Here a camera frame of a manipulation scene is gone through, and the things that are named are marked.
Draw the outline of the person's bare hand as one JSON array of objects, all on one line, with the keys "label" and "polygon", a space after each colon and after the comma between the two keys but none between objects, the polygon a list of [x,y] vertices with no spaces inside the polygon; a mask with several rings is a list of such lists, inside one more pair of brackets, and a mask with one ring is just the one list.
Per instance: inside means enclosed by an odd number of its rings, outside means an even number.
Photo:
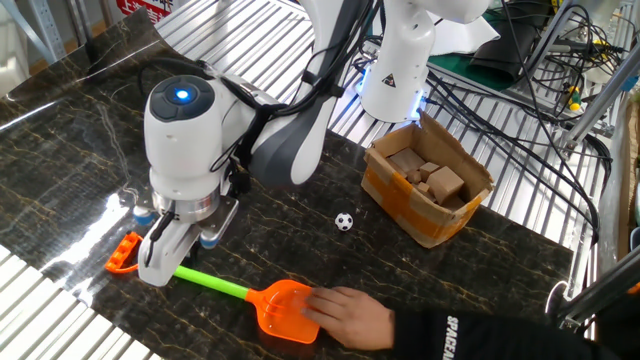
[{"label": "person's bare hand", "polygon": [[395,313],[368,294],[347,287],[313,288],[301,313],[349,349],[388,350]]}]

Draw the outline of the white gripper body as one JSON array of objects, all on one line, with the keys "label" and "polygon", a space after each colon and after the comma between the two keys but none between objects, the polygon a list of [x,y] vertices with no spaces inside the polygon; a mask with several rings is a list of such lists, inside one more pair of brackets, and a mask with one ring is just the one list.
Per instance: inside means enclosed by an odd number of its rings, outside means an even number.
[{"label": "white gripper body", "polygon": [[158,219],[144,236],[137,254],[140,280],[156,287],[169,282],[200,234],[196,224],[172,220],[153,241],[163,219]]}]

